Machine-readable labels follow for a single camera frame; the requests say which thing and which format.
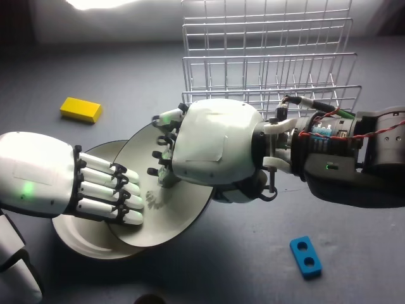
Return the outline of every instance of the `yellow rectangular block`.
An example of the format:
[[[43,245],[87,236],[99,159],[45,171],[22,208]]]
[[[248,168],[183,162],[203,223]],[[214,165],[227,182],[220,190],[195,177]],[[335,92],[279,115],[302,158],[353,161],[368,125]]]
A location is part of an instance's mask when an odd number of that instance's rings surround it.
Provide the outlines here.
[[[61,114],[66,117],[95,123],[103,108],[98,103],[68,97],[61,106]]]

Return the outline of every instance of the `white plate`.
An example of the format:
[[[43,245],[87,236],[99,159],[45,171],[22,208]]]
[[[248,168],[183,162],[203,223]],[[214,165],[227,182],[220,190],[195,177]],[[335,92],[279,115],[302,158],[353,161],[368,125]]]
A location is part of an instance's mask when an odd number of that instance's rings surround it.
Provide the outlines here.
[[[107,142],[88,150],[88,154],[112,162],[127,141]],[[71,249],[81,255],[101,260],[113,260],[132,256],[143,248],[129,246],[111,233],[105,222],[96,222],[71,215],[52,219],[56,233]]]
[[[150,247],[169,241],[183,232],[207,207],[212,187],[179,182],[165,189],[158,185],[158,178],[146,170],[159,168],[152,151],[163,151],[156,140],[162,133],[147,125],[124,145],[115,162],[139,174],[141,197],[146,202],[143,209],[144,223],[140,227],[110,224],[113,233],[122,241],[136,247]]]

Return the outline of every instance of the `table surface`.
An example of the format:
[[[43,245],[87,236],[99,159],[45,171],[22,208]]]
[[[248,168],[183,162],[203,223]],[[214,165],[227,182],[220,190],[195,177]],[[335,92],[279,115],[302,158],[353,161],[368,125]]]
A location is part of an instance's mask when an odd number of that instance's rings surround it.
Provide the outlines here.
[[[405,37],[352,40],[356,110],[403,105]],[[181,44],[0,50],[0,134],[31,131],[89,149],[129,139],[181,101]],[[67,96],[101,103],[95,125],[59,117]],[[184,234],[115,262],[69,250],[49,219],[8,212],[44,281],[43,303],[131,304],[156,293],[181,303],[403,303],[405,208],[362,210],[315,198],[278,173],[277,200],[212,202]],[[323,275],[304,281],[289,242],[309,236]],[[0,283],[0,303],[18,303]]]

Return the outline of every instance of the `blue block with holes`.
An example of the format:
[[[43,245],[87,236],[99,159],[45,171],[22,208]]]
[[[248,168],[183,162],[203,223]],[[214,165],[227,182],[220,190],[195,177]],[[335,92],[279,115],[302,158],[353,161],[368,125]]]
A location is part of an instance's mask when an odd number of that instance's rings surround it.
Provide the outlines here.
[[[290,242],[290,248],[305,279],[320,276],[322,265],[309,237],[303,236],[293,239]]]

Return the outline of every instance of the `metal wire rack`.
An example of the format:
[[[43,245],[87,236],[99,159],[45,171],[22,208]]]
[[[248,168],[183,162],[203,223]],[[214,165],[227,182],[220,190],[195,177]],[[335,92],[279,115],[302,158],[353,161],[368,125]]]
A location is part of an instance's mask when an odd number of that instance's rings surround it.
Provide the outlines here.
[[[266,118],[284,94],[351,110],[351,0],[183,0],[185,92],[246,101]],[[307,110],[290,109],[299,116]]]

